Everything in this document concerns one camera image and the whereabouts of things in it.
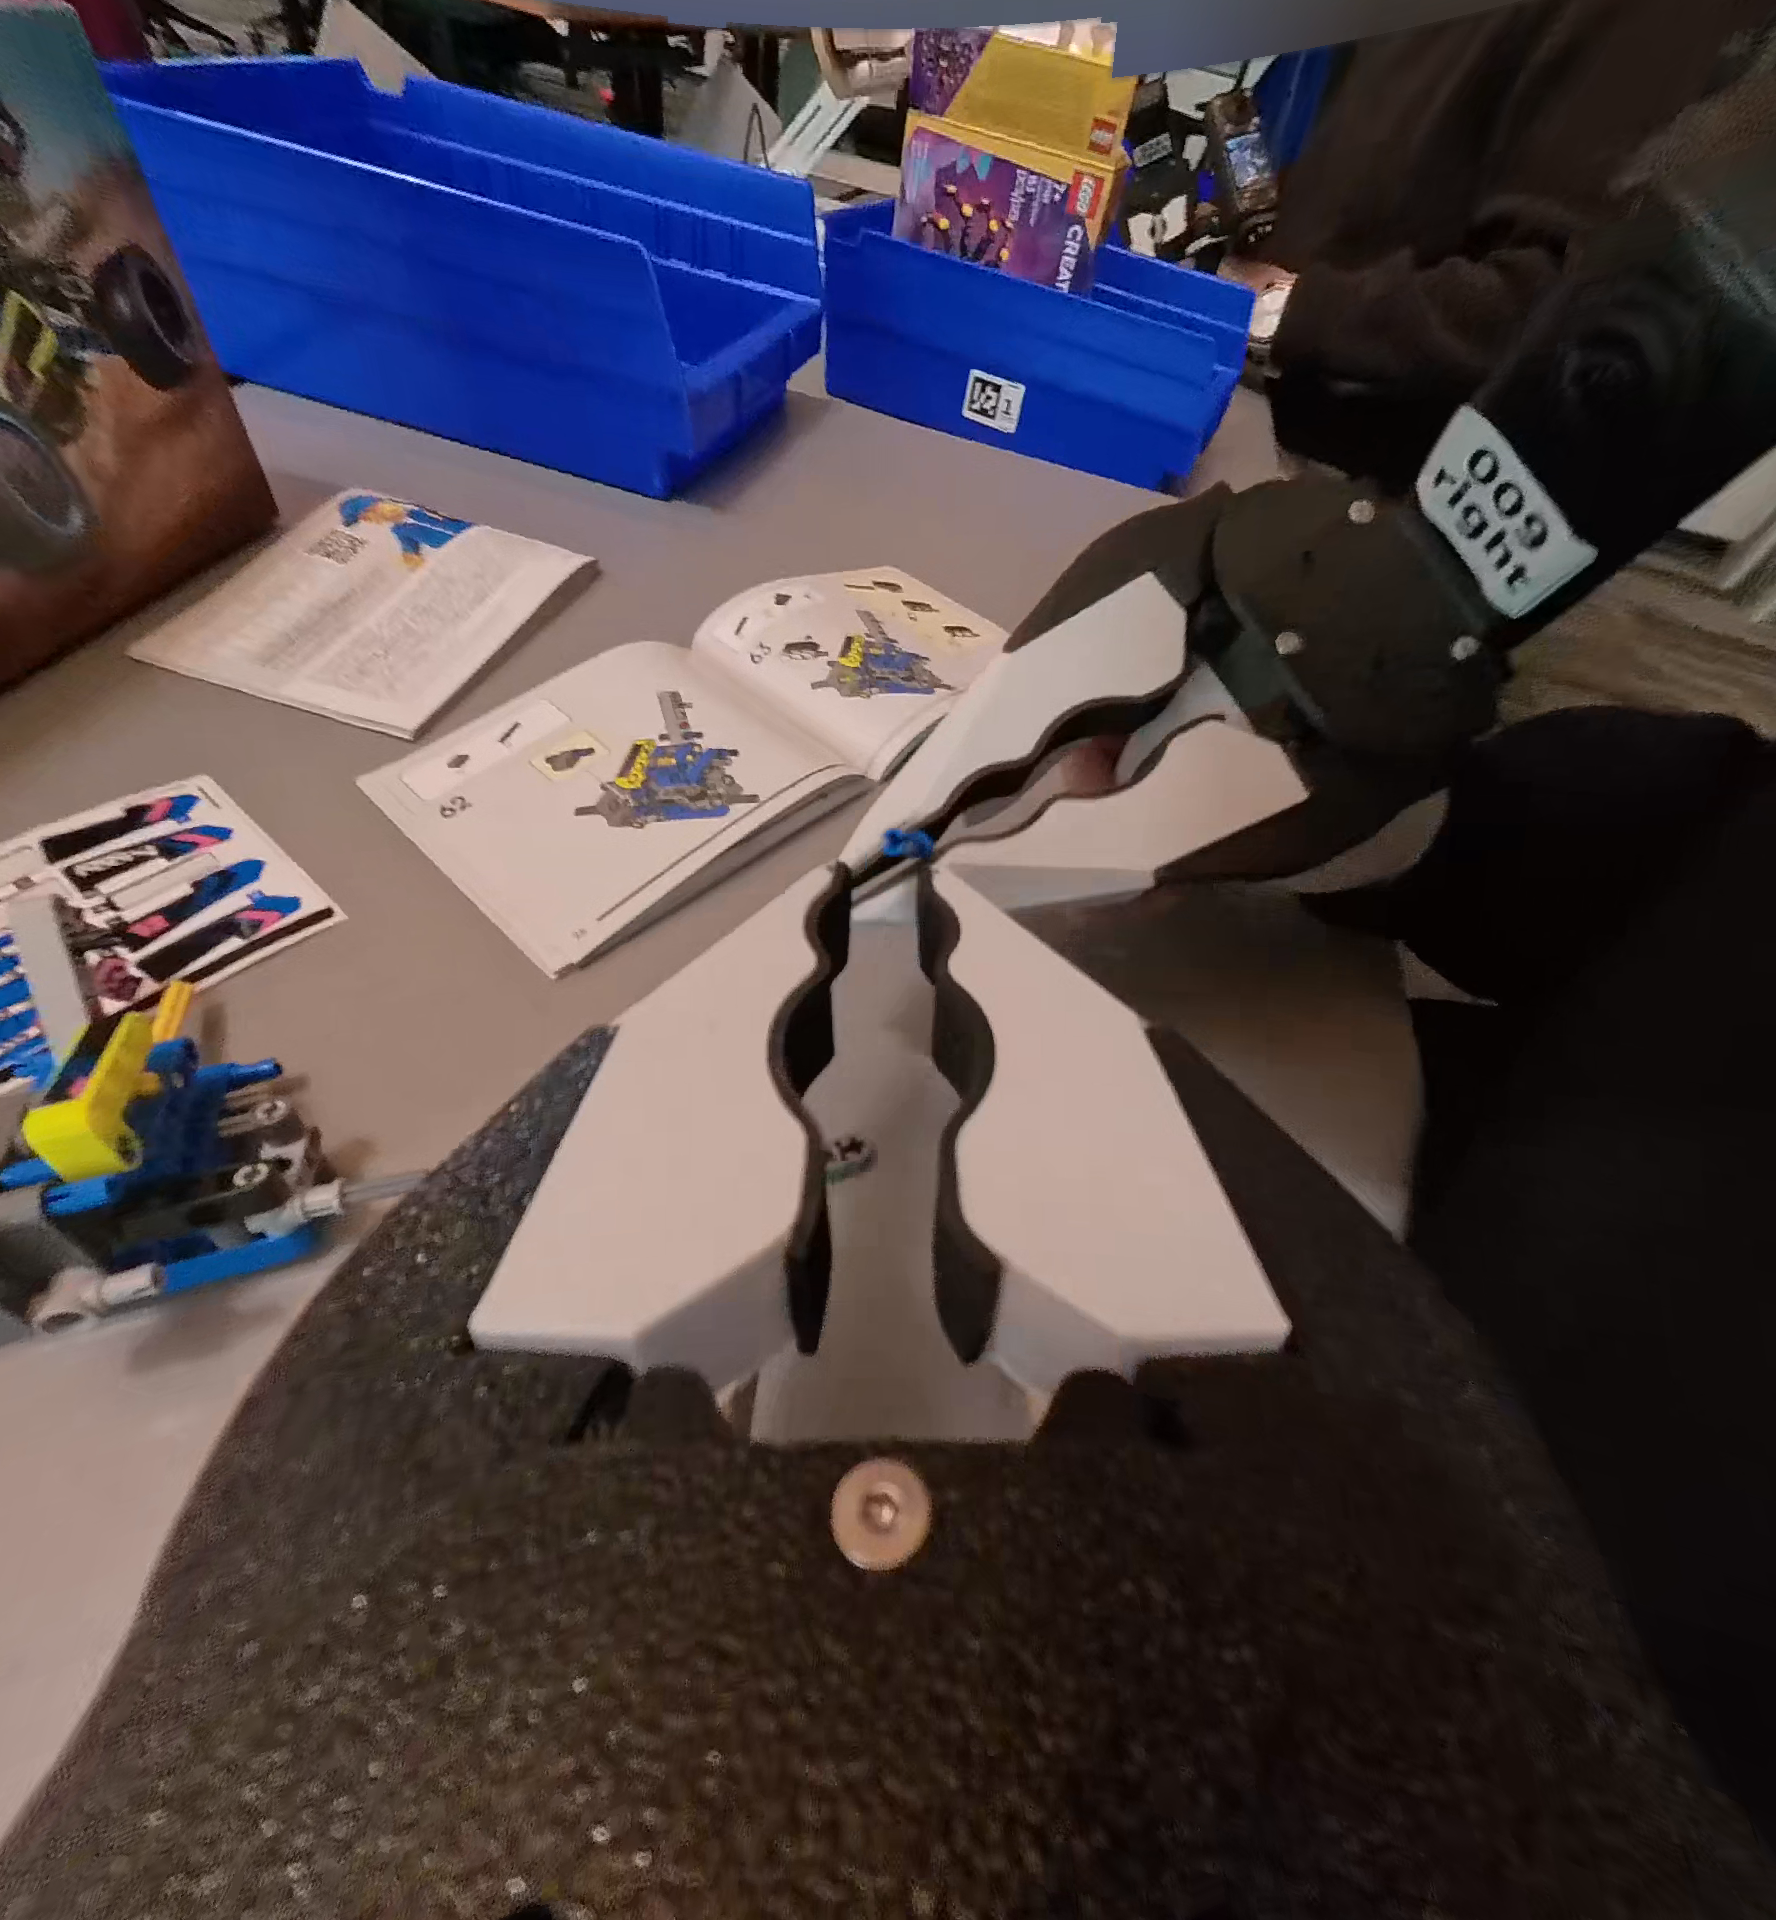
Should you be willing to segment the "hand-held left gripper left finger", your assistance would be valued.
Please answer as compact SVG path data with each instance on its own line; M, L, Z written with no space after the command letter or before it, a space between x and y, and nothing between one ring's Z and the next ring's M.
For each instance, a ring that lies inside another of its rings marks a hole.
M815 1355L833 1283L830 1143L852 877L833 861L612 1030L470 1318L486 1354L675 1369L720 1394Z

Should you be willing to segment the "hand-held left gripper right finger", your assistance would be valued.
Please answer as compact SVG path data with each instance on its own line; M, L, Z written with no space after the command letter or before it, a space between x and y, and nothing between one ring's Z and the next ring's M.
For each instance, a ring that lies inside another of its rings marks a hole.
M1162 1034L966 877L925 873L942 1440L1024 1440L1077 1375L1283 1354L1290 1315Z

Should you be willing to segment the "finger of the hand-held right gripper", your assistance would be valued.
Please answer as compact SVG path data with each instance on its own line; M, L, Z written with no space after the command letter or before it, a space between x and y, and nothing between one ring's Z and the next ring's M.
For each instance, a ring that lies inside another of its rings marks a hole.
M1286 747L1252 729L1207 665L1126 740L1114 785L1078 786L1074 755L1061 750L1019 794L950 829L935 867L1006 911L1124 901L1307 799Z
M1156 578L1002 651L880 786L844 843L844 869L889 861L894 834L937 839L962 810L1024 786L1061 746L1140 727L1188 667L1190 614Z

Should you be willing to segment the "open lego instruction booklet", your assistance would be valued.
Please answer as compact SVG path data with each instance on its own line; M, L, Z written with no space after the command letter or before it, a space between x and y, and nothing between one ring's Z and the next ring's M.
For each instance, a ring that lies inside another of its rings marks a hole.
M561 977L890 777L1007 632L905 568L772 580L359 779Z

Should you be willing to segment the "purple lego box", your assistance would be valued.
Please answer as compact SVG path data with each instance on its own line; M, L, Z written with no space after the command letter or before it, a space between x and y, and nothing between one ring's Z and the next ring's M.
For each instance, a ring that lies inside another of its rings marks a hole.
M892 237L1064 295L1093 286L1126 155L1063 152L909 111Z

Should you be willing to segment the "blue yellow lego assembly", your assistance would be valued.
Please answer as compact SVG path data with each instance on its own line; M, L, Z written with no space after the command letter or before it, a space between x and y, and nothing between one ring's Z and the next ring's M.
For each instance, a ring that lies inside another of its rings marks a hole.
M0 1095L0 1350L288 1267L363 1200L277 1063L220 1063L191 987L91 1016L61 908L9 913L38 1050Z

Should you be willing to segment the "yellow lego box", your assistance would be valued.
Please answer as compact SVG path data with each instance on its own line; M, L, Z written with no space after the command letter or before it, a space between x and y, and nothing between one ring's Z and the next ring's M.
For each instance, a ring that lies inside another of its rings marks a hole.
M923 26L909 44L909 109L1061 153L1117 153L1143 75L1115 70L1115 24Z

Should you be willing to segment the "lego sticker sheet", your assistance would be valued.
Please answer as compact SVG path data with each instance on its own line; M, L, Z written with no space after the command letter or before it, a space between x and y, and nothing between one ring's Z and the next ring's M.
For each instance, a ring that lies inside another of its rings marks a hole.
M346 924L301 861L207 777L147 786L0 841L0 1093L51 1050L14 915L45 903L88 1018L210 987Z

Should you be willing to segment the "monster truck lego box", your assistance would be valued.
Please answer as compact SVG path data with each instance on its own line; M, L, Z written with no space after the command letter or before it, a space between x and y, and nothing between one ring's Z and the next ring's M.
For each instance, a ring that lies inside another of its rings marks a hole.
M0 694L277 500L80 18L0 5Z

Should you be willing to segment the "small blue plastic bin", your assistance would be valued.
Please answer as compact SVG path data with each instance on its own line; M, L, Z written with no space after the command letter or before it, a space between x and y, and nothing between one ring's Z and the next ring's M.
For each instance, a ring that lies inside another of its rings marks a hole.
M1061 292L892 235L892 205L823 220L825 388L864 409L1177 494L1244 375L1252 295L1106 245Z

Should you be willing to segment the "small black screen device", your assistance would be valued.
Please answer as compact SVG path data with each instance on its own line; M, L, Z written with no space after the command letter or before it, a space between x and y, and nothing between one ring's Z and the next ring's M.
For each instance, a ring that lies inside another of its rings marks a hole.
M1206 134L1220 227L1232 248L1254 245L1282 208L1282 174L1254 96L1240 85L1213 96Z

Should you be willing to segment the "person's dark clothing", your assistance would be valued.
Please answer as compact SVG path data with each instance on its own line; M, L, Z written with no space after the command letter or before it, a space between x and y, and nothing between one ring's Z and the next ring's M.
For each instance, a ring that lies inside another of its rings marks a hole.
M1588 706L1468 751L1390 929L1496 1036L1413 1241L1776 1855L1776 740Z

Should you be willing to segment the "thin white text leaflet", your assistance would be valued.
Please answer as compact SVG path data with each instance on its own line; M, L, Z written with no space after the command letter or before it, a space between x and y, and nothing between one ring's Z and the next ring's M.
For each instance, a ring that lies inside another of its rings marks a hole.
M594 557L346 490L129 643L230 694L415 740Z

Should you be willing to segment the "large blue plastic bin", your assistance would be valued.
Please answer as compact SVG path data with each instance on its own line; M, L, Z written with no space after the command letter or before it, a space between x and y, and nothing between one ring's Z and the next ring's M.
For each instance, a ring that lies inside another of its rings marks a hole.
M821 351L801 177L350 59L100 73L238 381L669 500Z

